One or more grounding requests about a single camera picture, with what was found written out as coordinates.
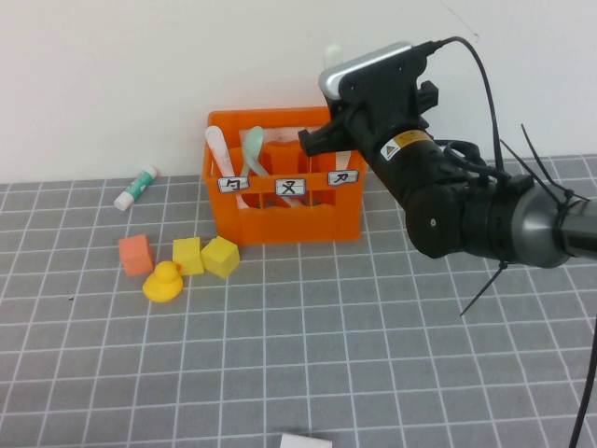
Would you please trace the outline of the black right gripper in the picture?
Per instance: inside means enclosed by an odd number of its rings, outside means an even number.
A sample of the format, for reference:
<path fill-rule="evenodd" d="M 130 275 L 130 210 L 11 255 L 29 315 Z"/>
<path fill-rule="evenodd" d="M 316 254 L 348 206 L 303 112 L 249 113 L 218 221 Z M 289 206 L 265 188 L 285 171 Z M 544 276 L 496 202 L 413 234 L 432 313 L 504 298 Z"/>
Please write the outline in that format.
<path fill-rule="evenodd" d="M 438 87 L 425 81 L 361 83 L 354 86 L 356 103 L 344 123 L 336 119 L 349 105 L 343 100 L 329 100 L 331 121 L 322 128 L 298 133 L 301 148 L 308 157 L 349 151 L 354 147 L 364 157 L 371 157 L 386 138 L 408 130 L 425 130 L 429 124 L 422 114 L 438 104 Z"/>

